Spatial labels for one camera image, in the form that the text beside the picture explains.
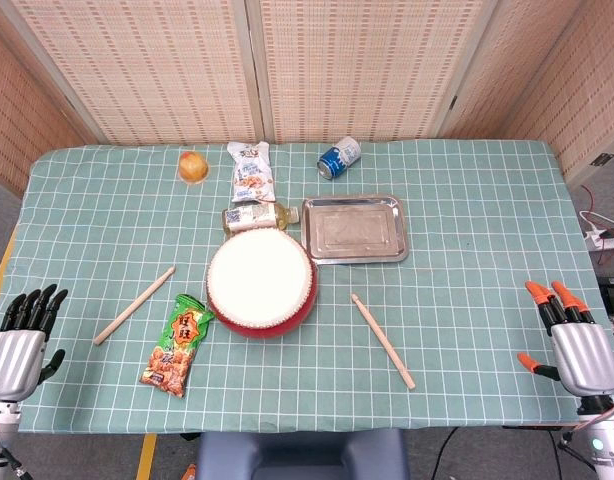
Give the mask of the right silver orange-tipped robot hand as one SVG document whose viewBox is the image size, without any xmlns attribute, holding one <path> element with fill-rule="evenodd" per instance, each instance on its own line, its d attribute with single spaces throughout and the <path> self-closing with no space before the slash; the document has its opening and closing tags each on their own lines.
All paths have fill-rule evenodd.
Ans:
<svg viewBox="0 0 614 480">
<path fill-rule="evenodd" d="M 535 375 L 561 383 L 580 398 L 613 394 L 614 354 L 610 339 L 595 322 L 589 307 L 558 281 L 550 287 L 527 281 L 525 287 L 537 306 L 556 364 L 542 364 L 519 353 L 521 365 Z"/>
</svg>

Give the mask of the left silver black-fingered robot hand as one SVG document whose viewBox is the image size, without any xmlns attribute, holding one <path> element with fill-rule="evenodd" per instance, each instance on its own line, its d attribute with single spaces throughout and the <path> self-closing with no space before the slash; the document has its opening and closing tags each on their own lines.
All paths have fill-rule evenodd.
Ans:
<svg viewBox="0 0 614 480">
<path fill-rule="evenodd" d="M 58 349 L 44 364 L 58 311 L 68 295 L 55 284 L 18 295 L 8 306 L 0 326 L 0 402 L 21 402 L 51 378 L 63 363 Z"/>
</svg>

